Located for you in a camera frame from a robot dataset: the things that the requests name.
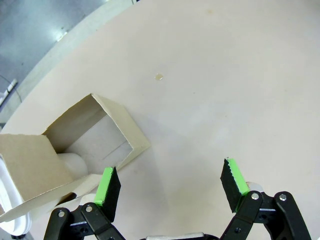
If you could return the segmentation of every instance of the green tape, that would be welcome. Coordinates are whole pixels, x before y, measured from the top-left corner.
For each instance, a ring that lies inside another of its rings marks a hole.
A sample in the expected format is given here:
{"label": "green tape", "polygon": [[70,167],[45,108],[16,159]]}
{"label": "green tape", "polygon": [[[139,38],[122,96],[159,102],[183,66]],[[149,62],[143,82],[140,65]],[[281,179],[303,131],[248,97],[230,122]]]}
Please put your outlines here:
{"label": "green tape", "polygon": [[94,203],[97,204],[98,206],[102,206],[103,202],[107,197],[109,183],[110,183],[110,179],[113,171],[114,169],[112,167],[107,167],[104,169],[101,181],[99,183],[99,186],[94,198]]}
{"label": "green tape", "polygon": [[235,183],[239,189],[239,192],[242,195],[246,195],[248,192],[250,192],[250,189],[249,189],[244,177],[242,176],[236,161],[233,158],[228,159],[227,161],[229,162],[229,167],[230,167],[232,176],[235,180]]}

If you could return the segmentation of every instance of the stain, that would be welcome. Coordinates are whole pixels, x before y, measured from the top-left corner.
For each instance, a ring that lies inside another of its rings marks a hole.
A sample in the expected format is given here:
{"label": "stain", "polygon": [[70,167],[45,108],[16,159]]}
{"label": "stain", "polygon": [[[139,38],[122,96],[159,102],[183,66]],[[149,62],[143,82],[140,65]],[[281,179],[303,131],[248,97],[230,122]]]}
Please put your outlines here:
{"label": "stain", "polygon": [[214,11],[213,11],[212,9],[208,9],[208,10],[206,11],[206,13],[207,13],[208,15],[212,15],[212,14],[214,14]]}
{"label": "stain", "polygon": [[159,81],[159,80],[164,79],[164,76],[163,76],[162,74],[160,74],[160,73],[157,73],[157,74],[155,75],[154,79]]}

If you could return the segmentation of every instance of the table surface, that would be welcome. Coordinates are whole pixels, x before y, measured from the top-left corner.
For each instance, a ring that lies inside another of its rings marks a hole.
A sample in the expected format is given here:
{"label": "table surface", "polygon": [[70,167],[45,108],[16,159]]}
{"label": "table surface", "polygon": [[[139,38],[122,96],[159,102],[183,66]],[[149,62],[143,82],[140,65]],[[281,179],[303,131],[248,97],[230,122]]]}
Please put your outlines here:
{"label": "table surface", "polygon": [[[220,236],[233,216],[225,157],[267,194],[291,192],[316,239],[319,13],[315,0],[140,1],[62,60],[2,133],[41,134],[99,94],[123,104],[152,144],[119,172],[114,224],[127,239]],[[255,224],[248,239],[270,237]]]}

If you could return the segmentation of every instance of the brown cardboard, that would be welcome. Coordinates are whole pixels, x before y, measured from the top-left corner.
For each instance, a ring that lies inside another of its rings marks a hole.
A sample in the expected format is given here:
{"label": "brown cardboard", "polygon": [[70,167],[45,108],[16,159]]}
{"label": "brown cardboard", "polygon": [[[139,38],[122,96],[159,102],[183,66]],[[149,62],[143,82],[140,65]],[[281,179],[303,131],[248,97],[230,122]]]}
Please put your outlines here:
{"label": "brown cardboard", "polygon": [[[122,105],[96,94],[70,107],[43,135],[0,134],[0,154],[24,200],[1,214],[0,223],[46,213],[71,192],[87,194],[98,186],[105,167],[119,169],[149,146]],[[57,156],[68,152],[79,154],[88,168],[93,166],[88,176],[72,179]]]}

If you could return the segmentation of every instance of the silver screw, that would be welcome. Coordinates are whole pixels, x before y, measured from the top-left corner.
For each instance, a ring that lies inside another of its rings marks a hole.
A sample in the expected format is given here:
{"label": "silver screw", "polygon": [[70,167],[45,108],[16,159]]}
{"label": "silver screw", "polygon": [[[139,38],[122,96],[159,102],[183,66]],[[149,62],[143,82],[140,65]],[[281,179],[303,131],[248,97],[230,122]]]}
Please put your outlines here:
{"label": "silver screw", "polygon": [[281,201],[287,200],[287,196],[284,195],[284,194],[281,194],[279,198],[280,198]]}
{"label": "silver screw", "polygon": [[252,193],[251,198],[253,200],[257,200],[257,199],[259,199],[259,195],[257,193]]}
{"label": "silver screw", "polygon": [[92,206],[87,206],[85,209],[87,212],[91,212],[92,211]]}
{"label": "silver screw", "polygon": [[65,215],[65,212],[64,212],[64,211],[60,211],[60,212],[58,213],[58,216],[59,216],[60,218],[62,218],[64,215]]}

